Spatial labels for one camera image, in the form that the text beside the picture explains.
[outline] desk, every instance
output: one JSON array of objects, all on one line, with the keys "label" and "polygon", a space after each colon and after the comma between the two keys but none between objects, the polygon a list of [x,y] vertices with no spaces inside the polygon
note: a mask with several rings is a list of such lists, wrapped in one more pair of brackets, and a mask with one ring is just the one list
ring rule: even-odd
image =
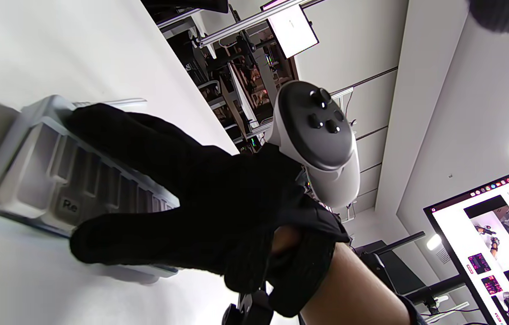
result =
[{"label": "desk", "polygon": [[[0,0],[0,137],[14,109],[51,94],[145,98],[145,113],[237,153],[135,0]],[[144,282],[123,269],[77,263],[65,241],[0,222],[9,230],[0,232],[0,324],[218,325],[236,302],[219,276],[185,270],[152,286],[116,280]]]}]

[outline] plastic container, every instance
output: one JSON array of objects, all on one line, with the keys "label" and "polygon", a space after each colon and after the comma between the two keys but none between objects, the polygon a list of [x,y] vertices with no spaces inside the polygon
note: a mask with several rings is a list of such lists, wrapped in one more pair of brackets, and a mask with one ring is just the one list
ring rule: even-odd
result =
[{"label": "plastic container", "polygon": [[[22,109],[0,147],[0,218],[69,238],[75,226],[101,214],[179,206],[151,178],[112,161],[63,127],[61,120],[73,109],[89,104],[53,95]],[[108,104],[130,111],[145,100]],[[178,272],[161,265],[125,267],[162,277]]]}]

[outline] controller button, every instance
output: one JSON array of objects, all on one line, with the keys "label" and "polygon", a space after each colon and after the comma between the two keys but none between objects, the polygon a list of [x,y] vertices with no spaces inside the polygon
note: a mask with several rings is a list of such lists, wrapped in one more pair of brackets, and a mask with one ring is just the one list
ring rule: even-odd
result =
[{"label": "controller button", "polygon": [[323,88],[319,88],[318,91],[313,91],[310,96],[322,109],[327,109],[327,106],[333,101],[329,92]]},{"label": "controller button", "polygon": [[329,132],[339,133],[339,131],[341,131],[341,128],[339,128],[339,126],[337,126],[337,122],[335,122],[333,120],[328,120],[326,123],[327,123],[327,130],[329,130]]},{"label": "controller button", "polygon": [[339,120],[339,122],[343,122],[343,120],[345,119],[345,115],[343,115],[342,111],[335,109],[335,119]]},{"label": "controller button", "polygon": [[316,114],[311,114],[308,117],[309,119],[309,125],[312,128],[321,128],[323,127],[323,122],[319,120],[319,117]]}]

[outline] monitor screen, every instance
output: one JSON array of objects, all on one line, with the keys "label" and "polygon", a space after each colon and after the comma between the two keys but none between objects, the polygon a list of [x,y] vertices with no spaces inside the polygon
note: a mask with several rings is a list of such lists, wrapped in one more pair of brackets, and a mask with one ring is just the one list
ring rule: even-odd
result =
[{"label": "monitor screen", "polygon": [[509,325],[509,175],[424,210],[488,322]]},{"label": "monitor screen", "polygon": [[[286,0],[275,0],[262,6],[262,10],[268,10]],[[279,13],[275,13],[268,19],[268,24],[277,38],[286,58],[290,58],[309,47],[317,45],[319,40],[315,35],[301,6],[292,6]]]}]

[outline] thumbstick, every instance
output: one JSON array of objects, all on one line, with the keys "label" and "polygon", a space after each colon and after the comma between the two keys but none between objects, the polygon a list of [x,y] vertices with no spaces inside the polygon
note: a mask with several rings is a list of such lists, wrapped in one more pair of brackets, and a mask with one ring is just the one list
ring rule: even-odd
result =
[{"label": "thumbstick", "polygon": [[326,91],[324,88],[319,88],[319,90],[311,93],[310,96],[313,99],[313,101],[317,105],[319,105],[319,107],[321,107],[322,109],[327,109],[327,105],[329,105],[333,101],[329,92]]},{"label": "thumbstick", "polygon": [[309,119],[309,125],[312,128],[321,128],[323,127],[323,122],[319,120],[319,117],[316,114],[311,114],[308,117]]},{"label": "thumbstick", "polygon": [[333,120],[328,120],[325,123],[327,125],[327,130],[329,130],[330,133],[339,133],[339,131],[341,131],[341,128],[337,126],[337,122]]}]

